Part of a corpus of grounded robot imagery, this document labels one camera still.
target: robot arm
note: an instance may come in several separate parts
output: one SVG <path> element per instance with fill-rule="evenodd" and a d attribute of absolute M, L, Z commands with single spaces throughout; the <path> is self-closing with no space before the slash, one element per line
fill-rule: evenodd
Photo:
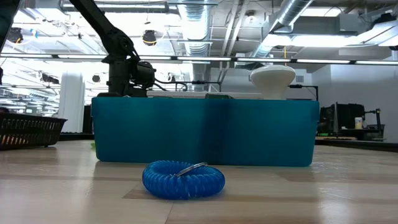
<path fill-rule="evenodd" d="M 93 0 L 70 0 L 70 2 L 97 32 L 112 58 L 124 60 L 128 55 L 133 57 L 132 54 L 135 53 L 135 57 L 139 60 L 131 39 L 110 23 Z"/>
<path fill-rule="evenodd" d="M 70 0 L 70 2 L 98 33 L 109 53 L 102 60 L 109 64 L 107 82 L 109 93 L 121 96 L 146 96 L 146 89 L 155 83 L 155 70 L 149 62 L 140 62 L 130 37 L 108 21 L 94 0 Z"/>

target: metal key ring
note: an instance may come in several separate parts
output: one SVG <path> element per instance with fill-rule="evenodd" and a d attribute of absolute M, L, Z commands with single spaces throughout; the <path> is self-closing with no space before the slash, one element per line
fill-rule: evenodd
<path fill-rule="evenodd" d="M 187 168 L 181 170 L 178 174 L 175 174 L 175 175 L 177 177 L 180 177 L 181 175 L 186 174 L 187 172 L 190 172 L 191 170 L 196 169 L 196 168 L 201 167 L 201 166 L 207 166 L 207 163 L 206 162 L 201 162 L 201 163 L 192 165 L 190 167 L 187 167 Z"/>

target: teal plastic bin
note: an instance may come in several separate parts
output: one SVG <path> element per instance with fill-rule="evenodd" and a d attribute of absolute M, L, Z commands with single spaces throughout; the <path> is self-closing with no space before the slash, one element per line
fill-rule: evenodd
<path fill-rule="evenodd" d="M 97 158 L 309 166 L 317 101 L 93 98 Z"/>

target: basket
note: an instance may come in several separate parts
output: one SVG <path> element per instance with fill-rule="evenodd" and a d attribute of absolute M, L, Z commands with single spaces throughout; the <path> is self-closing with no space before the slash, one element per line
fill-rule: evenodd
<path fill-rule="evenodd" d="M 65 119 L 0 113 L 0 150 L 57 143 Z"/>

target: blue coiled keychain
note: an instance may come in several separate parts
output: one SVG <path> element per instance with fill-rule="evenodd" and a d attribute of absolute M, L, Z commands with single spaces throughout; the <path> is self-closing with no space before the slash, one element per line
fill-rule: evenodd
<path fill-rule="evenodd" d="M 145 188 L 165 199 L 208 197 L 220 192 L 225 185 L 223 173 L 205 163 L 157 161 L 142 173 Z"/>

